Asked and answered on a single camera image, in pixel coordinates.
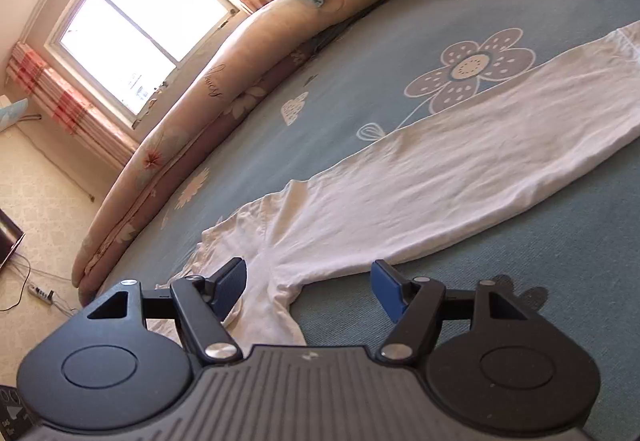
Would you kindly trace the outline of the black wall television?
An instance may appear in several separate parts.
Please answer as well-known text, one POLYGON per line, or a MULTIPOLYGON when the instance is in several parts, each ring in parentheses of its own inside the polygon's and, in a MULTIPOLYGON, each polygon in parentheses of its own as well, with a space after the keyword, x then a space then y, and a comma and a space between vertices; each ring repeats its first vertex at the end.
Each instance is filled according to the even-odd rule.
POLYGON ((0 210, 0 268, 3 268, 20 246, 25 232, 3 211, 0 210))

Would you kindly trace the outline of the white long sleeve shirt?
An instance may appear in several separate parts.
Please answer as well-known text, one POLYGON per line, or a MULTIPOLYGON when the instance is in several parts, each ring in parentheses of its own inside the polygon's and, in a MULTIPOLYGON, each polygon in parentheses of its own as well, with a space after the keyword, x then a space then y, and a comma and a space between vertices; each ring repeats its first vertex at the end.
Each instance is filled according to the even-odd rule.
POLYGON ((435 253, 535 206, 639 135, 639 27, 570 49, 392 132, 203 233, 172 286, 247 265, 222 320, 241 348, 300 345, 311 283, 435 253))

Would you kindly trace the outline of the window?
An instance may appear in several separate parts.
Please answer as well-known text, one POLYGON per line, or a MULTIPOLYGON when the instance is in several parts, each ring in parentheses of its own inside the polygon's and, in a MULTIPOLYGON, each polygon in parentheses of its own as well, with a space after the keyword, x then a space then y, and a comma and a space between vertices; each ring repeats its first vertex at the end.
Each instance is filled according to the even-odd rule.
POLYGON ((34 43, 142 139, 245 18, 232 0, 48 0, 34 43))

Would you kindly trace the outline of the blue floral bed sheet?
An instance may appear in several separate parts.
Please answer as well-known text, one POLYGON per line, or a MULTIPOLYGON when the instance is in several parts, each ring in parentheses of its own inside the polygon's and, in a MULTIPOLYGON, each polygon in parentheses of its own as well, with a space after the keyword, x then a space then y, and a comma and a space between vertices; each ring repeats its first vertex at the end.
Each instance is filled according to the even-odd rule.
MULTIPOLYGON (((250 112, 132 240, 110 281, 167 282, 243 205, 628 24, 639 27, 639 0, 386 1, 250 112)), ((639 135, 525 212, 388 262, 450 287, 512 285, 596 360, 588 430, 638 435, 639 135)), ((290 314, 303 343, 373 347, 388 334, 369 270, 302 288, 290 314)))

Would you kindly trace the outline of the pink curtain left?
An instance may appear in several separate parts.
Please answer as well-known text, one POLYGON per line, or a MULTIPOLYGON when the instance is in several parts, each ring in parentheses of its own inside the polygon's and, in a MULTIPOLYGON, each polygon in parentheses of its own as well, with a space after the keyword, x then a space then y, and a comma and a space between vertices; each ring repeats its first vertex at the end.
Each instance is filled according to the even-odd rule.
POLYGON ((17 42, 6 74, 69 135, 112 166, 122 169, 138 142, 55 71, 26 42, 17 42))

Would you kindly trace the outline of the pink floral folded quilt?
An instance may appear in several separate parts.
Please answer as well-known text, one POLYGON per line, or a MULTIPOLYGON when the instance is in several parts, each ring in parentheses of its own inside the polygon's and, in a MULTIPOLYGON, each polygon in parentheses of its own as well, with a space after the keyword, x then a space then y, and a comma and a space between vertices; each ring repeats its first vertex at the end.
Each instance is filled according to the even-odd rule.
POLYGON ((72 283, 92 302, 129 243, 242 119, 314 52, 314 38, 380 0, 274 0, 246 19, 142 141, 107 193, 72 283))

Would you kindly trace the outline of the white power strip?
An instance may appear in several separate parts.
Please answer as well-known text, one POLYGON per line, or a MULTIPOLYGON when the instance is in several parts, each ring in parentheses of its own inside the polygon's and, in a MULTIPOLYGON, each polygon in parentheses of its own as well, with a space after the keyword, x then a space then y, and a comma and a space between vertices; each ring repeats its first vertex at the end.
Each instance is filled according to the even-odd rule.
POLYGON ((47 305, 53 305, 54 300, 54 291, 45 291, 35 284, 28 284, 27 291, 29 294, 39 299, 42 302, 45 302, 47 305))

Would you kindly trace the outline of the white air conditioner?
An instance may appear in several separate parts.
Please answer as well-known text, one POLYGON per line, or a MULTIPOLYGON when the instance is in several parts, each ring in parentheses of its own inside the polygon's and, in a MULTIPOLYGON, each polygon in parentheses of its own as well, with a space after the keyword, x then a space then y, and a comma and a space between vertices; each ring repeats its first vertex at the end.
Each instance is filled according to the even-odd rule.
POLYGON ((5 131, 16 124, 26 113, 28 100, 22 99, 0 109, 0 131, 5 131))

